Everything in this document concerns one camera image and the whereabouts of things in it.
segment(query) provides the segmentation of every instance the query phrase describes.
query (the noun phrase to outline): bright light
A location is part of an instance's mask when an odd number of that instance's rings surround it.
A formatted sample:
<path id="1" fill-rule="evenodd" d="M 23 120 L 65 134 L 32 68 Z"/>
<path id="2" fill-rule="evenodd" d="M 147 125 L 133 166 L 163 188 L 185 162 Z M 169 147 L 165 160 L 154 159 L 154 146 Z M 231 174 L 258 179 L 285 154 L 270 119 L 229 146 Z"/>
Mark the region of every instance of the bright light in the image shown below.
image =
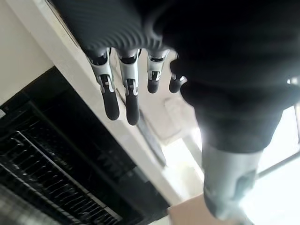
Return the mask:
<path id="1" fill-rule="evenodd" d="M 194 142 L 198 145 L 199 149 L 202 150 L 201 132 L 198 127 L 192 131 L 192 138 Z"/>
<path id="2" fill-rule="evenodd" d="M 182 139 L 163 147 L 163 154 L 168 167 L 193 165 L 194 158 Z"/>
<path id="3" fill-rule="evenodd" d="M 284 111 L 270 145 L 259 164 L 262 171 L 299 150 L 294 108 Z M 245 214 L 255 225 L 299 224 L 300 159 L 259 179 L 241 202 Z"/>
<path id="4" fill-rule="evenodd" d="M 299 224 L 300 158 L 259 179 L 242 201 L 255 225 Z"/>

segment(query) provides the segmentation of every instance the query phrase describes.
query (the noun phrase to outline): black rubber padding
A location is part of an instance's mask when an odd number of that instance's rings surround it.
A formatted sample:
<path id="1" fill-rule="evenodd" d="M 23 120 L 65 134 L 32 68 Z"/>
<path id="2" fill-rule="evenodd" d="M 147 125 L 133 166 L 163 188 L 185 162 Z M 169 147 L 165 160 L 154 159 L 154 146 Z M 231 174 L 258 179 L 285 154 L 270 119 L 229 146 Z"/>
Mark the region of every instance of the black rubber padding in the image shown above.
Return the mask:
<path id="1" fill-rule="evenodd" d="M 105 93 L 103 93 L 102 96 L 107 117 L 111 120 L 118 119 L 120 110 L 116 92 L 110 92 L 108 89 L 105 89 Z"/>
<path id="2" fill-rule="evenodd" d="M 154 94 L 157 92 L 158 90 L 158 85 L 159 85 L 159 81 L 152 81 L 152 80 L 148 80 L 148 91 L 151 94 Z"/>
<path id="3" fill-rule="evenodd" d="M 135 96 L 132 91 L 126 96 L 126 116 L 128 123 L 132 126 L 136 125 L 140 119 L 138 96 Z"/>
<path id="4" fill-rule="evenodd" d="M 132 0 L 52 0 L 85 53 L 91 57 L 104 47 L 117 49 L 163 48 L 161 40 L 145 33 L 146 12 L 137 12 Z M 141 1 L 143 8 L 155 8 Z"/>
<path id="5" fill-rule="evenodd" d="M 170 84 L 169 84 L 169 90 L 171 93 L 175 94 L 180 90 L 180 87 L 182 85 L 182 81 L 180 80 L 173 80 L 171 78 Z"/>

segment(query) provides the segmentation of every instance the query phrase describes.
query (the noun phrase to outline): metal rack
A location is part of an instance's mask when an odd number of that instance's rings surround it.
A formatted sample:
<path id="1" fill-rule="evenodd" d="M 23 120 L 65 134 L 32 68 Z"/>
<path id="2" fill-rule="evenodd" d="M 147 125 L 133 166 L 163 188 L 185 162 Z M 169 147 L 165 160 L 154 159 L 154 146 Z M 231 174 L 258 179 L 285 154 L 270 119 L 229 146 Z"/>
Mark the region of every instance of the metal rack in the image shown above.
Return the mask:
<path id="1" fill-rule="evenodd" d="M 21 132 L 1 142 L 0 167 L 73 224 L 117 225 L 122 220 Z"/>

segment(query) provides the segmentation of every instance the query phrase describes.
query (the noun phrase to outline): black grille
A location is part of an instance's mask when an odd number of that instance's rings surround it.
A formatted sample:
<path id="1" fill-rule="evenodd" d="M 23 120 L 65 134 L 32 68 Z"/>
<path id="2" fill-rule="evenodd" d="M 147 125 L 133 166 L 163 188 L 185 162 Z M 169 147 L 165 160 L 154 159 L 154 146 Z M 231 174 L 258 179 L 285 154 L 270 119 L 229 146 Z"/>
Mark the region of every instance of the black grille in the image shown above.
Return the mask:
<path id="1" fill-rule="evenodd" d="M 22 133 L 7 137 L 1 146 L 2 169 L 72 223 L 116 225 L 122 219 L 65 173 Z"/>
<path id="2" fill-rule="evenodd" d="M 42 213 L 102 225 L 166 215 L 167 202 L 56 68 L 0 109 L 0 186 Z"/>

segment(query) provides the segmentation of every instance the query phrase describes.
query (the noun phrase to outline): robotic hand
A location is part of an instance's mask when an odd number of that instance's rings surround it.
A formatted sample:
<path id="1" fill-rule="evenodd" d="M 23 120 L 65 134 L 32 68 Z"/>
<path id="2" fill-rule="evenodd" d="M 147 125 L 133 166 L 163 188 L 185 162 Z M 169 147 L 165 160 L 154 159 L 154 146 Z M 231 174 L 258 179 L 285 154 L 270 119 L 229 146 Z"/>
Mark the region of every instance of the robotic hand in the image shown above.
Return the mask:
<path id="1" fill-rule="evenodd" d="M 212 215 L 230 216 L 252 188 L 263 149 L 282 111 L 298 101 L 287 84 L 300 71 L 300 4 L 293 0 L 52 0 L 93 64 L 104 102 L 115 101 L 107 48 L 118 51 L 128 121 L 138 120 L 137 49 L 149 53 L 148 89 L 172 48 L 170 90 L 181 87 L 202 134 L 204 198 Z M 105 106 L 115 120 L 116 104 Z"/>

